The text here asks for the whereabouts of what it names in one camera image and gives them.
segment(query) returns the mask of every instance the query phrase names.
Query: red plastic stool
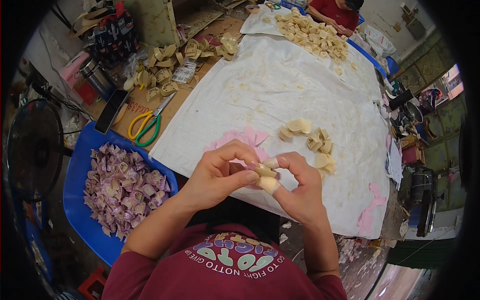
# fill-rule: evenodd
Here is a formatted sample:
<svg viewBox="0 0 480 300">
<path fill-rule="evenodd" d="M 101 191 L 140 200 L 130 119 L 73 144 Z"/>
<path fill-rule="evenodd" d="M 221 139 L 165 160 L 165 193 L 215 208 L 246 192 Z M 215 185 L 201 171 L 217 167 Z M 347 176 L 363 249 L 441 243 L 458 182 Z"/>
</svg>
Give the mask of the red plastic stool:
<svg viewBox="0 0 480 300">
<path fill-rule="evenodd" d="M 78 291 L 88 300 L 97 300 L 97 297 L 94 297 L 92 292 L 95 292 L 97 295 L 102 294 L 103 288 L 107 283 L 107 280 L 103 277 L 103 272 L 105 272 L 105 269 L 99 265 L 98 268 L 78 287 Z"/>
</svg>

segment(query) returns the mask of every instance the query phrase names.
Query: pink box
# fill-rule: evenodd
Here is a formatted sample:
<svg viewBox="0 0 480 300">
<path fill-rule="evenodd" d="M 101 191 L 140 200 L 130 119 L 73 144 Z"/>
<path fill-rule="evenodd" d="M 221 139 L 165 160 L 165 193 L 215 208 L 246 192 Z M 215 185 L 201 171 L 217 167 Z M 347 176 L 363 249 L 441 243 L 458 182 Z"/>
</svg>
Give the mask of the pink box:
<svg viewBox="0 0 480 300">
<path fill-rule="evenodd" d="M 80 51 L 71 61 L 67 63 L 65 67 L 60 70 L 60 76 L 65 80 L 70 88 L 73 88 L 75 84 L 84 77 L 80 73 L 80 65 L 90 55 L 84 51 Z"/>
</svg>

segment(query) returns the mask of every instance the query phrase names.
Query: yellow scissor handle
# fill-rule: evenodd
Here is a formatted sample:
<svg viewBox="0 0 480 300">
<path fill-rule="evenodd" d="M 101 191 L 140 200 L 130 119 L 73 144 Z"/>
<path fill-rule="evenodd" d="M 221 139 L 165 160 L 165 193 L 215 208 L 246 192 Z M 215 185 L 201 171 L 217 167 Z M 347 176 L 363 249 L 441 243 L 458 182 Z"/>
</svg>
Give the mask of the yellow scissor handle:
<svg viewBox="0 0 480 300">
<path fill-rule="evenodd" d="M 145 127 L 145 124 L 147 124 L 148 120 L 150 120 L 151 117 L 153 117 L 152 115 L 153 113 L 153 110 L 151 111 L 148 111 L 146 113 L 143 113 L 141 115 L 138 115 L 135 119 L 133 119 L 133 121 L 130 123 L 130 126 L 128 127 L 128 137 L 131 139 L 131 140 L 135 140 L 135 138 L 137 137 L 137 135 L 140 134 L 140 132 L 143 130 L 143 128 Z M 138 121 L 140 120 L 141 118 L 145 117 L 145 120 L 142 122 L 142 125 L 140 126 L 140 129 L 137 131 L 137 133 L 135 135 L 132 135 L 132 127 L 133 125 Z"/>
</svg>

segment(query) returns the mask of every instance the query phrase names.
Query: maroon t-shirt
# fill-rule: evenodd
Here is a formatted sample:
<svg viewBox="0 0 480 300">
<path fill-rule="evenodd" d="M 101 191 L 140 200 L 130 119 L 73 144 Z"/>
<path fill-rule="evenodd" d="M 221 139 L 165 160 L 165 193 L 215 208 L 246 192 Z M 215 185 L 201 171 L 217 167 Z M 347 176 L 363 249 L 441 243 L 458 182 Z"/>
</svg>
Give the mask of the maroon t-shirt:
<svg viewBox="0 0 480 300">
<path fill-rule="evenodd" d="M 340 278 L 312 282 L 276 244 L 259 242 L 240 224 L 186 228 L 158 264 L 135 252 L 113 264 L 102 300 L 347 299 Z"/>
<path fill-rule="evenodd" d="M 309 5 L 325 17 L 334 19 L 338 25 L 343 25 L 343 27 L 355 31 L 359 22 L 359 14 L 338 8 L 335 0 L 312 0 Z"/>
</svg>

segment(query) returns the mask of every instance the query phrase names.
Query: paper label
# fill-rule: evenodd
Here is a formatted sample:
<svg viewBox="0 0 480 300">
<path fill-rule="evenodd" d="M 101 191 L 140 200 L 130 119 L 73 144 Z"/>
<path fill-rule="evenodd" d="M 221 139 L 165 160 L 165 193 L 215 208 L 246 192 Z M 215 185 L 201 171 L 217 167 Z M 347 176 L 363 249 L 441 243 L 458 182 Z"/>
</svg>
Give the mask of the paper label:
<svg viewBox="0 0 480 300">
<path fill-rule="evenodd" d="M 173 81 L 181 83 L 187 83 L 187 80 L 195 74 L 195 68 L 197 66 L 196 60 L 185 57 L 183 66 L 178 67 L 172 75 Z"/>
</svg>

